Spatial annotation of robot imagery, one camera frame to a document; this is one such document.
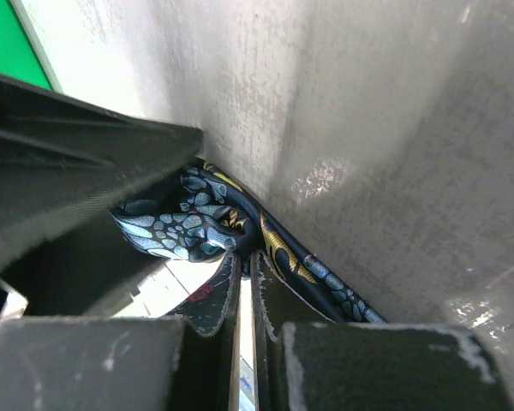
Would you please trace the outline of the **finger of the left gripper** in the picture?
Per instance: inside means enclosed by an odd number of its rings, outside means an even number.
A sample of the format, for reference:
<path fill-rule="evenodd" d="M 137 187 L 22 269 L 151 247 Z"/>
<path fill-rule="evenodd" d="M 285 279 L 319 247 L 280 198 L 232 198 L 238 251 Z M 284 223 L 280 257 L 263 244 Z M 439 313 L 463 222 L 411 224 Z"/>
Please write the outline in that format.
<path fill-rule="evenodd" d="M 157 263 L 110 210 L 185 165 L 200 129 L 125 116 L 0 74 L 0 280 L 29 316 L 97 312 Z"/>

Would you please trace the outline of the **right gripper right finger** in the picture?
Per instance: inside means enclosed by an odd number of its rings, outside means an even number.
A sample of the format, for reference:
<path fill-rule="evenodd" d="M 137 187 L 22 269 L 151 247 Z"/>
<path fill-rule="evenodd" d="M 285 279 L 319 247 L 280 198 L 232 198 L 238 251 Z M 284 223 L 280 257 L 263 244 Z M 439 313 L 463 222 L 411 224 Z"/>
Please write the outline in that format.
<path fill-rule="evenodd" d="M 336 324 L 250 263 L 260 410 L 511 410 L 493 357 L 448 325 Z"/>

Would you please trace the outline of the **blue floral tie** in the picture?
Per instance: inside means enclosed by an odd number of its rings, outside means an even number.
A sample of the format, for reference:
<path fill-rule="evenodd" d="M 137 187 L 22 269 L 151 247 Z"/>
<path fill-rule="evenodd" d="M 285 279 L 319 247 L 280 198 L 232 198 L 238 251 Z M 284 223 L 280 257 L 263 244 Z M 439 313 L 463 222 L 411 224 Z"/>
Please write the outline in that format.
<path fill-rule="evenodd" d="M 249 192 L 201 158 L 111 209 L 139 252 L 190 263 L 253 253 L 311 306 L 336 322 L 382 324 L 384 318 L 308 251 Z"/>

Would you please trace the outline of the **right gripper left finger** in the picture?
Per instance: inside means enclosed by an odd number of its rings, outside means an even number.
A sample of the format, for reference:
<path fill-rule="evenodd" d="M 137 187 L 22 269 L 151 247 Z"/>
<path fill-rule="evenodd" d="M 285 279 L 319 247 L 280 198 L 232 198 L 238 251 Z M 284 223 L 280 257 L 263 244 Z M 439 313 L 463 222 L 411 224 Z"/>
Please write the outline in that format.
<path fill-rule="evenodd" d="M 0 410 L 230 410 L 237 406 L 241 262 L 153 318 L 0 321 Z"/>

